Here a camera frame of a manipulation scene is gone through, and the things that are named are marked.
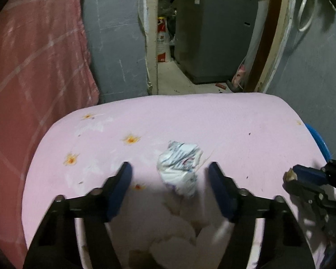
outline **concrete floor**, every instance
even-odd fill
[[[175,61],[158,63],[158,94],[185,95],[204,93],[231,93],[229,88],[223,90],[215,84],[194,85],[179,69]]]

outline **white hose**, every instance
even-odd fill
[[[300,27],[301,16],[302,16],[302,13],[304,12],[306,2],[307,2],[307,0],[302,0],[300,10],[299,10],[298,15],[297,15],[297,25],[298,25],[297,27],[298,27],[298,31],[300,31],[300,32],[304,32],[310,27],[311,22],[314,18],[315,11],[316,11],[317,0],[314,0],[314,8],[312,10],[310,19],[307,21],[305,26]]]

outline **gray appliance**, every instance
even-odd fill
[[[231,80],[246,56],[258,0],[177,0],[174,54],[193,83]]]

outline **pink table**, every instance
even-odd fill
[[[203,150],[198,193],[189,200],[168,190],[156,169],[171,140]],[[326,162],[302,120],[280,98],[260,93],[149,96],[67,115],[46,133],[29,169],[22,201],[27,245],[56,195],[77,197],[100,187],[123,161],[133,166],[131,189],[108,226],[123,268],[152,259],[168,269],[217,268],[232,224],[221,216],[205,177],[212,161],[256,196],[284,196],[319,266],[325,238],[305,219],[311,215],[291,202],[282,178],[295,164],[322,167]],[[82,249],[79,225],[77,230]],[[261,233],[260,222],[249,268],[259,254]]]

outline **screw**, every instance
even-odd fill
[[[275,199],[276,201],[280,202],[280,203],[284,203],[284,202],[285,202],[285,199],[284,199],[282,196],[280,196],[280,195],[275,196],[274,199]]]
[[[91,195],[100,195],[102,193],[102,188],[94,188],[90,192]]]
[[[242,196],[247,196],[249,194],[249,191],[246,190],[245,188],[240,188],[239,189],[239,194]]]
[[[55,201],[62,201],[62,200],[65,200],[65,196],[63,196],[63,195],[57,195],[55,197]]]

